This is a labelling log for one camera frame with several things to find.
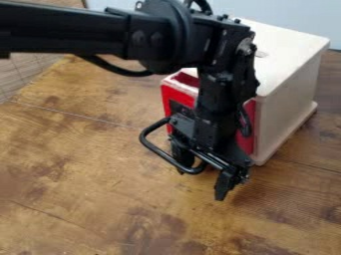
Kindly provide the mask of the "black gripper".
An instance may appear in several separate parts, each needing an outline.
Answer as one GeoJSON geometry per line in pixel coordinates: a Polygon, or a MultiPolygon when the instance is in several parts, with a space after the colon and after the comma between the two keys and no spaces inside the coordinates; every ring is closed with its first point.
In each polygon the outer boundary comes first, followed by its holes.
{"type": "Polygon", "coordinates": [[[170,103],[169,135],[173,159],[180,174],[193,174],[200,159],[221,168],[215,185],[215,199],[223,201],[228,192],[249,179],[252,159],[236,141],[241,130],[251,136],[252,126],[244,103],[256,97],[260,83],[255,71],[256,45],[240,43],[232,65],[224,71],[198,71],[198,94],[193,110],[170,103]]]}

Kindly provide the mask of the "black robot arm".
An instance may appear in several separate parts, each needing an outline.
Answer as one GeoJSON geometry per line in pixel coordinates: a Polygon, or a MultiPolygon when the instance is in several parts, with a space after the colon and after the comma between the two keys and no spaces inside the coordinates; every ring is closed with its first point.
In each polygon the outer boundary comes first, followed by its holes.
{"type": "Polygon", "coordinates": [[[245,103],[260,86],[255,32],[213,13],[206,0],[140,0],[132,11],[93,11],[0,0],[0,59],[15,53],[74,54],[124,76],[198,72],[193,107],[145,128],[170,126],[170,151],[145,144],[180,173],[220,171],[216,200],[249,177],[253,161],[236,138],[252,134],[245,103]]]}

